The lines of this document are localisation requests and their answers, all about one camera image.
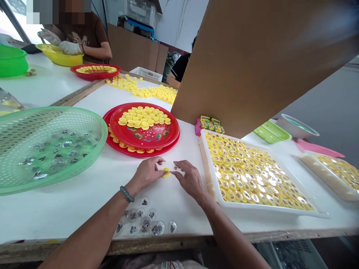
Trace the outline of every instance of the hand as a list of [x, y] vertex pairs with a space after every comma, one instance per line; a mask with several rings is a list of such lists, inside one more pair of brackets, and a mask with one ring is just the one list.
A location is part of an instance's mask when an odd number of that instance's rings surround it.
[[65, 52], [67, 55], [78, 55], [82, 54], [79, 44], [62, 41], [59, 45], [59, 48]]
[[206, 194], [206, 191], [203, 188], [198, 169], [187, 160], [174, 161], [173, 163], [184, 171], [185, 174], [182, 176], [182, 174], [178, 171], [172, 171], [171, 173], [177, 177], [182, 188], [184, 188], [190, 196], [199, 202], [199, 200]]
[[128, 193], [132, 197], [135, 197], [140, 191], [150, 186], [160, 177], [163, 177], [167, 171], [159, 171], [157, 168], [157, 164], [162, 165], [163, 162], [165, 162], [165, 160], [159, 156], [142, 161], [134, 177], [125, 186]]
[[37, 35], [40, 38], [47, 40], [51, 45], [58, 46], [61, 43], [60, 38], [53, 32], [41, 28], [42, 31], [38, 32]]

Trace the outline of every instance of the white table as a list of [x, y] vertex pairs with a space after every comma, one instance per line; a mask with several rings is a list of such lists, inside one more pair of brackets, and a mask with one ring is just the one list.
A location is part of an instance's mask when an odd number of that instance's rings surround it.
[[[150, 86], [156, 85], [139, 81], [139, 87]], [[167, 110], [171, 109], [170, 104], [157, 98], [140, 99], [133, 97], [129, 92], [106, 84], [75, 106], [92, 110], [103, 116], [119, 104], [139, 101], [160, 105]], [[172, 169], [173, 161], [188, 160], [198, 168], [203, 184], [206, 185], [194, 126], [182, 121], [179, 121], [179, 125], [181, 137], [171, 151], [161, 155], [167, 161], [163, 166]], [[325, 184], [318, 181], [296, 159], [295, 156], [299, 155], [300, 151], [293, 141], [270, 145], [254, 133], [247, 135], [244, 140], [271, 148], [307, 187], [307, 193], [317, 198], [317, 202], [329, 213], [330, 219], [224, 209], [243, 233], [345, 230], [358, 227], [358, 204], [343, 202]], [[77, 177], [60, 184], [0, 197], [0, 244], [22, 239], [42, 241], [67, 238], [106, 203], [121, 185], [125, 185], [131, 179], [140, 162], [140, 159], [120, 154], [106, 144], [95, 164]], [[173, 175], [158, 180], [153, 186], [140, 193], [136, 197], [136, 202], [129, 208], [139, 207], [139, 201], [144, 196], [150, 198], [147, 209], [157, 210], [157, 220], [162, 220], [166, 225], [171, 220], [177, 223], [178, 234], [212, 235], [205, 214], [184, 192]], [[119, 239], [127, 236], [128, 233], [124, 230]]]
[[68, 67], [51, 62], [44, 54], [27, 55], [30, 69], [36, 76], [0, 78], [0, 87], [27, 108], [49, 106], [57, 100], [89, 84], [79, 79]]

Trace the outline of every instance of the green plastic basket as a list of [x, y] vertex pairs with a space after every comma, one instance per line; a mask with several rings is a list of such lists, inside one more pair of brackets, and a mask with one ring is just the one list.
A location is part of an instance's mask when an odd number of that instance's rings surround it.
[[262, 124], [254, 130], [254, 133], [270, 144], [292, 139], [292, 136], [288, 132], [271, 121]]
[[29, 69], [26, 55], [24, 50], [0, 45], [0, 78], [24, 75]]
[[0, 117], [0, 195], [80, 174], [99, 157], [107, 133], [99, 115], [68, 106], [34, 108]]

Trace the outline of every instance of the white bowl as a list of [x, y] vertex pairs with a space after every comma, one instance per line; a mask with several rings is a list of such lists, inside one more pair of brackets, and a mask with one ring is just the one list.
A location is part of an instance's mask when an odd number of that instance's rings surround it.
[[[300, 124], [301, 126], [303, 126], [304, 128], [308, 129], [308, 131], [306, 131], [305, 129], [299, 127], [298, 125], [294, 124], [293, 122], [291, 122], [290, 120]], [[282, 127], [284, 130], [286, 130], [291, 136], [292, 138], [307, 138], [309, 136], [319, 136], [319, 133], [314, 130], [313, 128], [309, 127], [308, 125], [302, 123], [301, 121], [288, 116], [286, 114], [281, 114], [279, 119], [277, 120], [276, 124], [280, 127]]]

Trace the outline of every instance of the wall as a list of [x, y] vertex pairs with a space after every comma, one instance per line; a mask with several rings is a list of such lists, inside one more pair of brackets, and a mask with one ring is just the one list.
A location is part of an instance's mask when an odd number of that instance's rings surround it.
[[[119, 11], [123, 9], [123, 0], [104, 1], [107, 5], [108, 22], [117, 25]], [[201, 25], [208, 1], [160, 0], [163, 15], [157, 16], [156, 39], [191, 52], [192, 42]]]
[[358, 89], [359, 70], [343, 67], [281, 113], [308, 124], [320, 134], [311, 142], [344, 154], [359, 168]]
[[99, 16], [102, 24], [105, 27], [105, 31], [107, 32], [106, 13], [102, 1], [103, 0], [91, 0], [91, 11]]

